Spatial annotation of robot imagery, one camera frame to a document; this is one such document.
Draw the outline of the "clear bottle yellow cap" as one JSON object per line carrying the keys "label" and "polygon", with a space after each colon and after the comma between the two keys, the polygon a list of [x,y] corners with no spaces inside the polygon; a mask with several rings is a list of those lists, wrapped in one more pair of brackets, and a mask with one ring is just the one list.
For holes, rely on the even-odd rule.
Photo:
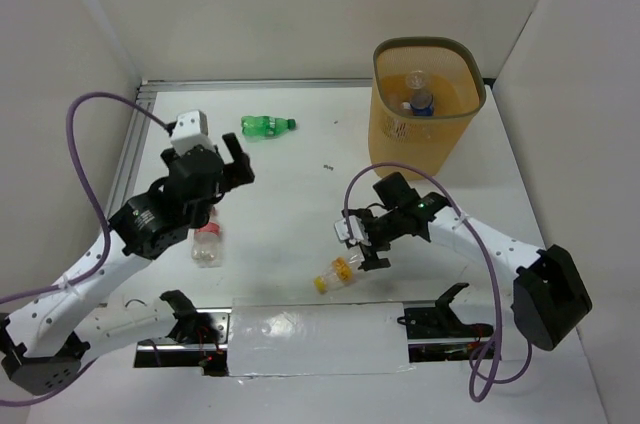
{"label": "clear bottle yellow cap", "polygon": [[313,279],[313,286],[320,294],[351,286],[362,279],[360,268],[364,256],[359,249],[352,248],[333,259],[328,267]]}

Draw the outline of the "clear bottle red label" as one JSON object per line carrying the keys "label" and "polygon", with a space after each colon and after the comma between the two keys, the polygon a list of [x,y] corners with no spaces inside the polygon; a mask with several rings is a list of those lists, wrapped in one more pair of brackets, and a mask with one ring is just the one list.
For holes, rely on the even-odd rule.
{"label": "clear bottle red label", "polygon": [[191,257],[198,267],[213,268],[221,265],[221,227],[215,217],[193,233]]}

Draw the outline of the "clear bottle blue label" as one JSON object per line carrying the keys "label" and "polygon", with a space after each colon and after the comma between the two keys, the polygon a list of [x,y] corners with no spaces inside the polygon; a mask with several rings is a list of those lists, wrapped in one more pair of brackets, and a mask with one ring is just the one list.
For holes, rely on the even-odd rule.
{"label": "clear bottle blue label", "polygon": [[435,97],[426,88],[416,90],[409,99],[413,116],[432,117],[435,113]]}

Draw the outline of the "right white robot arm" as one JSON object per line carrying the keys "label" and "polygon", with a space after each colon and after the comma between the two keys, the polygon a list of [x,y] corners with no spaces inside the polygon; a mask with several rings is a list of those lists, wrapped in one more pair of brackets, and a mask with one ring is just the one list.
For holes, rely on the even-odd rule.
{"label": "right white robot arm", "polygon": [[385,212],[349,212],[353,241],[365,252],[367,270],[384,268],[379,252],[404,236],[420,237],[476,263],[491,260],[496,275],[512,284],[515,326],[533,346],[552,351],[592,310],[593,304],[571,254],[503,234],[456,208],[438,192],[424,196],[394,172],[373,186]]}

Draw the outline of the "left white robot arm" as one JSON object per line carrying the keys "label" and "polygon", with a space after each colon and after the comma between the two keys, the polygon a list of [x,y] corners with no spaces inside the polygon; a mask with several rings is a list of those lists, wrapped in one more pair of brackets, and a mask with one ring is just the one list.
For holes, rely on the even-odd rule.
{"label": "left white robot arm", "polygon": [[220,337],[211,318],[179,290],[140,299],[118,310],[100,303],[121,284],[147,268],[170,247],[204,226],[229,191],[254,181],[249,156],[233,133],[223,141],[232,157],[224,162],[210,142],[183,154],[162,152],[165,177],[130,198],[108,221],[104,250],[97,240],[54,291],[1,317],[2,368],[8,379],[33,396],[48,396],[73,382],[85,366],[104,354],[142,341],[213,342]]}

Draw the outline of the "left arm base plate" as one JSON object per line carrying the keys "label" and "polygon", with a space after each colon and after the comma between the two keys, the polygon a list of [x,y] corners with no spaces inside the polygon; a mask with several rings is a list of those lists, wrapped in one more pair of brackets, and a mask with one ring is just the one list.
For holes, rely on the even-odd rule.
{"label": "left arm base plate", "polygon": [[177,340],[166,337],[140,342],[135,350],[136,369],[195,369],[203,376],[229,375],[227,350],[231,308],[200,308],[209,327],[200,326],[193,334]]}

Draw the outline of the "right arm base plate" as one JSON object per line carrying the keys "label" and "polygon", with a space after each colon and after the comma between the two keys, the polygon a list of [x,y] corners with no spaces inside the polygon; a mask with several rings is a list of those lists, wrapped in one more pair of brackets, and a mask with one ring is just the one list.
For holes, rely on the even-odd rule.
{"label": "right arm base plate", "polygon": [[403,303],[396,318],[404,328],[411,364],[468,360],[494,333],[491,306],[468,283],[455,283],[432,301]]}

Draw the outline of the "clear bottle orange white label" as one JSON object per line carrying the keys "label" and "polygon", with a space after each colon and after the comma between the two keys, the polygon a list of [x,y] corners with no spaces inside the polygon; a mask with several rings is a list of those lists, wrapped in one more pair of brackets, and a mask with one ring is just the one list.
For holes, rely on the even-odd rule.
{"label": "clear bottle orange white label", "polygon": [[421,70],[388,76],[386,93],[400,102],[409,102],[415,95],[430,93],[430,76]]}

